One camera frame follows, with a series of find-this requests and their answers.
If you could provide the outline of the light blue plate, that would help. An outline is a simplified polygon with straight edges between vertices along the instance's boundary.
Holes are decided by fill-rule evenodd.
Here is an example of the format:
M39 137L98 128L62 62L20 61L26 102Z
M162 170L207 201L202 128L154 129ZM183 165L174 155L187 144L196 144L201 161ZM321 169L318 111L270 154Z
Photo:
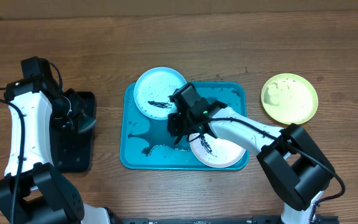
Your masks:
M146 117L166 120L168 115L176 113L170 96L187 81L176 70L168 67L155 67L143 73L135 83L134 101Z

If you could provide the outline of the yellow-green plate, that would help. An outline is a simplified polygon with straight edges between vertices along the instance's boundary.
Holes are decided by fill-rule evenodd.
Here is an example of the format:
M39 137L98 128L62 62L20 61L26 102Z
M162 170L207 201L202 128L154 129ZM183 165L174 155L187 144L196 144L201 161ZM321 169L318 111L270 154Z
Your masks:
M313 85L293 73L269 78L262 87L260 100L265 112L283 124L306 123L318 109L318 95Z

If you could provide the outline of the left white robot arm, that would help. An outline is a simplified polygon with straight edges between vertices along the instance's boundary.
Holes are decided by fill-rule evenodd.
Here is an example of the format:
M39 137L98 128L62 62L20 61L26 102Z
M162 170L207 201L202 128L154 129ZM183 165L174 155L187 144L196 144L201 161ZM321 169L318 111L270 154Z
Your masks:
M10 223L119 223L84 203L67 172L91 169L96 98L65 90L47 59L21 62L23 77L3 88L12 119L11 151L0 180L0 211Z

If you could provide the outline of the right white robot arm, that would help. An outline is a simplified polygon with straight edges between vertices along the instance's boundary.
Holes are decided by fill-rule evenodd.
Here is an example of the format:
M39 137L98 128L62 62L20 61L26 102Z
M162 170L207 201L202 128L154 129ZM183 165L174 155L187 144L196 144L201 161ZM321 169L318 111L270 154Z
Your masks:
M192 83L170 95L176 112L168 115L168 132L208 134L256 156L275 193L284 202L280 223L322 223L316 209L344 195L346 186L311 136L298 124L269 126L235 112L227 104L209 103Z

